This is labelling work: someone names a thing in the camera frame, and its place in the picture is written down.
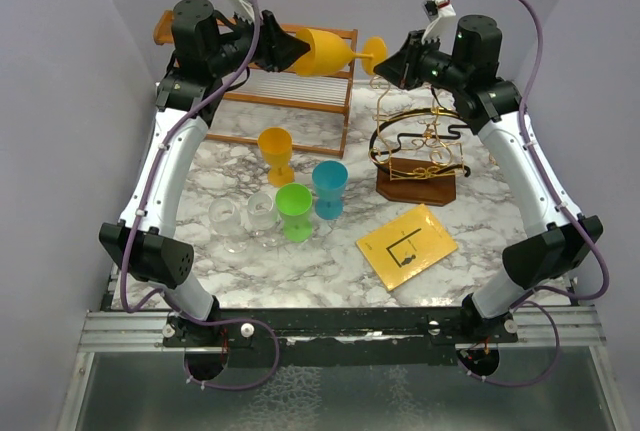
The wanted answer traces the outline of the orange plastic wine glass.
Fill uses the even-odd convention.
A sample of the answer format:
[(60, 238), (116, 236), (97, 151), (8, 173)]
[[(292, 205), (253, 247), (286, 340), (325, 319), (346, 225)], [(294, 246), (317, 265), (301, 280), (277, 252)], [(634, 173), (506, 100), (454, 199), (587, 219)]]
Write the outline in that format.
[(294, 181), (294, 170), (290, 166), (293, 151), (292, 137), (280, 127), (265, 129), (258, 137), (258, 147), (269, 166), (267, 179), (275, 187)]
[(310, 46), (293, 64), (293, 71), (303, 77), (332, 75), (357, 59), (364, 72), (374, 76), (374, 68), (388, 55), (384, 40), (378, 36), (368, 39), (361, 52), (353, 51), (343, 38), (330, 31), (302, 28), (295, 37)]

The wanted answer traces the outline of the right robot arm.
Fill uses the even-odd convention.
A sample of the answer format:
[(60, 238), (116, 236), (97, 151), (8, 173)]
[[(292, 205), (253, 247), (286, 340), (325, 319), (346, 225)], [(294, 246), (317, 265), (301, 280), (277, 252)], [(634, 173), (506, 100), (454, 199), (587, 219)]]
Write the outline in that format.
[(449, 54), (439, 41), (422, 35), (410, 32), (399, 51), (375, 65), (375, 73), (400, 89), (428, 83), (452, 95), (458, 115), (500, 167), (526, 233), (525, 240), (503, 250), (502, 270), (463, 301), (461, 334), (481, 342), (514, 303), (577, 268), (603, 225), (598, 216), (582, 213), (535, 150), (531, 122), (519, 112), (520, 92), (497, 74), (502, 32), (496, 21), (483, 15), (460, 18)]

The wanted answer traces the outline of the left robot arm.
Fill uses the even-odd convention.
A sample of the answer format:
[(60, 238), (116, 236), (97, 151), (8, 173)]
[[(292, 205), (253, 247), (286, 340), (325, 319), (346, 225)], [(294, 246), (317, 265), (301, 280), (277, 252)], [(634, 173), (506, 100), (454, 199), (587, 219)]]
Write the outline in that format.
[(154, 130), (132, 196), (99, 241), (121, 278), (148, 284), (206, 346), (220, 336), (219, 302), (192, 272), (194, 248), (175, 239), (180, 196), (195, 153), (227, 90), (251, 64), (281, 72), (309, 51), (269, 10), (227, 21), (208, 0), (182, 0), (170, 26), (174, 51), (156, 88)]

